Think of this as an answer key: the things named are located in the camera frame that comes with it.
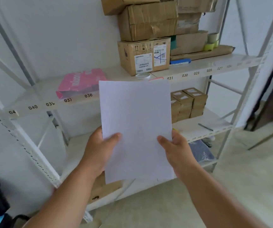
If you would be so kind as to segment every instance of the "white sticker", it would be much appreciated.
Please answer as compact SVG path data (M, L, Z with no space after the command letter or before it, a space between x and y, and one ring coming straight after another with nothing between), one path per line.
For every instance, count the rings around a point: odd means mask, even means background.
M187 90L187 92L188 93L194 93L194 92L196 92L196 90L195 89L191 89L191 90Z
M152 53L135 55L134 62L136 73L145 73L152 71Z
M166 45L154 46L154 66L166 65Z

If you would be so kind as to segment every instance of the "pink plastic bag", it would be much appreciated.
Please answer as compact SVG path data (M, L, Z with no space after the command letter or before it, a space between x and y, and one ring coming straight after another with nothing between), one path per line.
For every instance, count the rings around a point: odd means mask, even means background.
M68 73L59 85L56 95L62 100L78 95L97 92L98 81L106 80L105 74L101 69Z

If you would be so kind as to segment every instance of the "shipping sticker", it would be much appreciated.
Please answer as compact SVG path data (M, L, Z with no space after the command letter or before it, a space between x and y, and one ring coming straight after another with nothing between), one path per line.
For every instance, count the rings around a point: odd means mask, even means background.
M146 73L152 71L152 53L134 56L136 73Z
M191 89L191 90L187 90L187 92L188 93L194 93L194 92L196 92L196 90L195 89Z
M154 66L166 65L166 45L157 45L154 47Z
M153 42L148 42L147 43L147 52L148 53L153 53L154 52L154 43Z
M134 55L139 55L139 54L141 54L140 50L141 50L141 48L140 48L139 44L133 45Z
M147 53L146 43L141 44L141 54Z

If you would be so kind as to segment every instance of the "printed number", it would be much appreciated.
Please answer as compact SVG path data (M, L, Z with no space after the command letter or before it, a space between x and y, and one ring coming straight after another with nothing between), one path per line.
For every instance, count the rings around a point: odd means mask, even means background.
M46 106L50 106L50 105L55 105L55 103L54 102L48 102L48 103L46 103Z
M89 98L89 97L92 97L92 96L93 96L92 94L85 94L86 98Z
M29 106L28 108L29 109L37 109L38 107L37 107L37 105L33 105L33 106Z

